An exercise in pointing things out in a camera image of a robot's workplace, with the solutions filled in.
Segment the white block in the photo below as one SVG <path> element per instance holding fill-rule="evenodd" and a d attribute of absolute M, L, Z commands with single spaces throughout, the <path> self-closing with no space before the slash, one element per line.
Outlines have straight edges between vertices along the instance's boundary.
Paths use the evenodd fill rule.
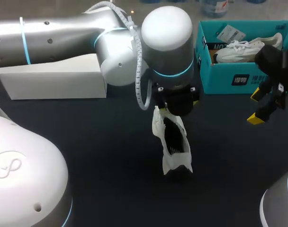
<path fill-rule="evenodd" d="M 95 54 L 0 68 L 0 79 L 12 100 L 106 98 L 107 92 Z"/>

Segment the sneaker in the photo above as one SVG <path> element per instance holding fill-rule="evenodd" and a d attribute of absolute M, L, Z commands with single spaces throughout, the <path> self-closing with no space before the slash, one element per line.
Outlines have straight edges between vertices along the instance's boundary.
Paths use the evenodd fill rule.
<path fill-rule="evenodd" d="M 276 33 L 271 38 L 256 38 L 250 42 L 234 40 L 226 48 L 216 52 L 214 60 L 215 63 L 254 62 L 255 55 L 265 45 L 271 45 L 282 50 L 283 37 L 281 33 Z"/>
<path fill-rule="evenodd" d="M 153 113 L 153 134 L 163 145 L 163 172 L 185 166 L 192 172 L 190 146 L 183 121 L 165 109 L 155 107 Z"/>

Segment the cable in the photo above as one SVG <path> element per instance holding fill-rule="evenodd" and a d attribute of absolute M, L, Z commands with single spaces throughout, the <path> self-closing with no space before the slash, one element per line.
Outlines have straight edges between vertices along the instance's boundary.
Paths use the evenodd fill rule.
<path fill-rule="evenodd" d="M 141 70 L 142 70 L 142 44 L 141 40 L 137 34 L 137 32 L 134 30 L 134 22 L 131 20 L 131 17 L 128 17 L 128 20 L 125 18 L 123 13 L 121 12 L 121 9 L 119 7 L 116 7 L 112 2 L 109 1 L 102 1 L 94 6 L 90 7 L 85 13 L 89 13 L 95 9 L 101 8 L 101 7 L 109 7 L 111 8 L 121 19 L 121 21 L 124 23 L 124 25 L 127 27 L 127 29 L 130 31 L 131 36 L 134 38 L 134 42 L 136 45 L 136 52 L 137 52 L 137 64 L 136 64 L 136 73 L 135 73 L 135 96 L 137 98 L 138 104 L 142 110 L 147 110 L 152 96 L 152 85 L 153 82 L 151 80 L 148 81 L 148 88 L 147 88 L 147 97 L 145 104 L 142 100 L 141 95 Z"/>

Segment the black table surface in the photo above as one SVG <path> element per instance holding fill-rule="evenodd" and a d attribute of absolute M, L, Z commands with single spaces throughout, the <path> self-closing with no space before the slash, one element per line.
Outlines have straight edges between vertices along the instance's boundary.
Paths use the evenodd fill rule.
<path fill-rule="evenodd" d="M 142 111 L 134 93 L 109 86 L 105 99 L 12 101 L 0 82 L 0 107 L 63 153 L 75 226 L 261 227 L 261 197 L 288 171 L 288 99 L 252 126 L 250 95 L 202 96 L 183 118 L 193 176 L 172 182 L 152 134 L 153 105 Z"/>

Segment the shoe box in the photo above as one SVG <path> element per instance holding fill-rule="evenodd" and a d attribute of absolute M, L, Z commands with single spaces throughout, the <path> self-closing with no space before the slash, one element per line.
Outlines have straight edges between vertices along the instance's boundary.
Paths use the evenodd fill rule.
<path fill-rule="evenodd" d="M 252 94 L 267 75 L 254 62 L 215 63 L 214 54 L 227 46 L 218 39 L 227 25 L 246 36 L 243 41 L 272 37 L 280 32 L 283 49 L 288 49 L 288 20 L 280 21 L 201 21 L 195 56 L 205 94 Z"/>

